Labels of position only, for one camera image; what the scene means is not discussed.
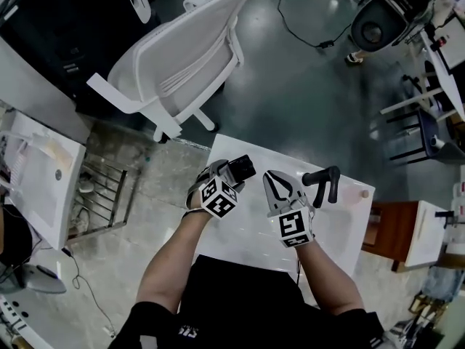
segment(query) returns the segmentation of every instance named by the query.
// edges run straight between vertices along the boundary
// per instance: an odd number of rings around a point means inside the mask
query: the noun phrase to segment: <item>black handle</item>
[[[326,183],[328,181],[330,183],[328,201],[330,203],[337,203],[337,190],[340,177],[341,171],[336,166],[332,166],[315,173],[306,173],[302,176],[302,183],[305,186],[318,184],[317,195],[313,201],[314,208],[321,208],[321,204],[323,204],[323,198],[325,196]]]

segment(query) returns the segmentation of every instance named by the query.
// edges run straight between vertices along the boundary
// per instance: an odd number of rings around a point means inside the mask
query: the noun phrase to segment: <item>white tabletop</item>
[[[433,52],[431,50],[430,46],[432,42],[428,39],[427,34],[422,31],[420,32],[420,35],[428,52],[428,57],[431,59],[434,70],[436,71],[436,75],[439,83],[441,84],[442,90],[449,97],[450,102],[457,110],[457,113],[460,115],[461,119],[465,121],[464,106],[462,105],[462,99],[460,97],[460,93],[458,92],[456,80],[454,79],[453,75],[449,75],[448,69],[445,67],[444,62],[442,61],[438,52]]]
[[[445,209],[426,201],[418,203],[415,228],[405,266],[422,265],[437,260],[445,234],[445,218],[435,217],[435,214],[444,211]]]
[[[4,115],[1,129],[27,137],[33,134],[49,137],[73,158],[69,169],[60,170],[61,178],[57,180],[55,173],[60,165],[39,149],[28,146],[20,189],[13,191],[9,197],[9,201],[50,246],[63,248],[68,236],[70,206],[86,148],[18,111]],[[5,162],[10,169],[14,166],[18,141],[8,138]]]
[[[211,221],[201,236],[197,252],[219,260],[295,273],[295,250],[287,249],[279,242],[267,220],[270,210],[264,193],[263,174],[268,169],[276,169],[298,178],[322,168],[224,135],[216,136],[208,164],[246,154],[254,163],[256,175],[246,181],[234,212],[221,222]],[[358,196],[362,190],[369,192],[368,198]],[[317,186],[304,191],[312,203]],[[318,243],[349,275],[353,274],[360,253],[374,191],[369,185],[341,176],[338,203],[328,203],[327,188],[322,208],[317,209],[313,220]]]

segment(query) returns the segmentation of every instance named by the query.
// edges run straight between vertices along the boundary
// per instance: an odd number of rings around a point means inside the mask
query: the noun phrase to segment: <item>white office chair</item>
[[[124,113],[140,112],[153,121],[157,142],[164,142],[163,133],[179,136],[179,125],[192,115],[215,132],[200,107],[243,64],[235,25],[245,2],[185,0],[186,13],[133,45],[108,81],[96,73],[87,84]]]

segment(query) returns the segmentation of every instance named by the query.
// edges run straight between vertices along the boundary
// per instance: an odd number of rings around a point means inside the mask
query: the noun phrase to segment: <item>wall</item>
[[[464,312],[465,297],[461,295],[452,301],[437,325],[437,331],[444,334],[445,337],[436,349],[454,349],[465,335]]]
[[[22,59],[0,38],[0,100],[79,143],[91,124],[75,111],[73,101]]]

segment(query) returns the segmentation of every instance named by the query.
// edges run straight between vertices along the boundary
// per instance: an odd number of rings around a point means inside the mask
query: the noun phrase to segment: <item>black t-shirt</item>
[[[382,332],[375,313],[332,316],[305,304],[287,273],[199,256],[178,314],[137,303],[110,349],[365,349]]]

